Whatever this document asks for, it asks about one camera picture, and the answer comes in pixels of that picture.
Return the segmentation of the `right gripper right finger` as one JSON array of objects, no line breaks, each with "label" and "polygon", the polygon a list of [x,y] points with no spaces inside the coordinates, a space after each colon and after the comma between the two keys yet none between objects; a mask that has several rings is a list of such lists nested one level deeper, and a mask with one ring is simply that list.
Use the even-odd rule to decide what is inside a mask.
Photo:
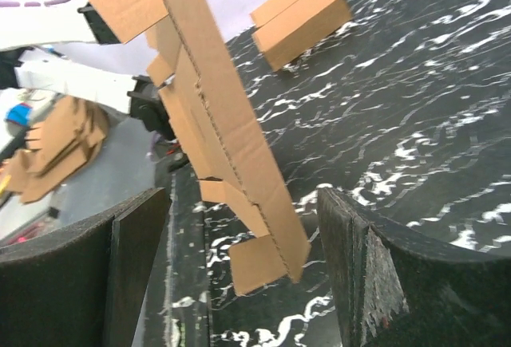
[{"label": "right gripper right finger", "polygon": [[509,258],[423,235],[332,187],[317,215],[343,345],[509,345]]}]

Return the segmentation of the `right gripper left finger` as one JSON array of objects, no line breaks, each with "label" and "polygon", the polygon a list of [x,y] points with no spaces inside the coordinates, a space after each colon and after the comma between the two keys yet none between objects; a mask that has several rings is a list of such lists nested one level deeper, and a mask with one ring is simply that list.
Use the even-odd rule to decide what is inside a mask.
[{"label": "right gripper left finger", "polygon": [[170,198],[151,188],[1,249],[3,346],[130,346]]}]

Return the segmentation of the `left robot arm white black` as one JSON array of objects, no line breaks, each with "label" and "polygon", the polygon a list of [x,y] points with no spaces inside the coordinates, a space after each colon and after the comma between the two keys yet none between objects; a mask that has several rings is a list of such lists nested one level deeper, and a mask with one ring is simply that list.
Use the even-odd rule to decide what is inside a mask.
[{"label": "left robot arm white black", "polygon": [[166,140],[176,136],[168,114],[146,76],[83,65],[51,46],[67,42],[116,44],[117,38],[90,5],[1,4],[1,87],[42,89],[99,104],[111,114],[141,121]]}]

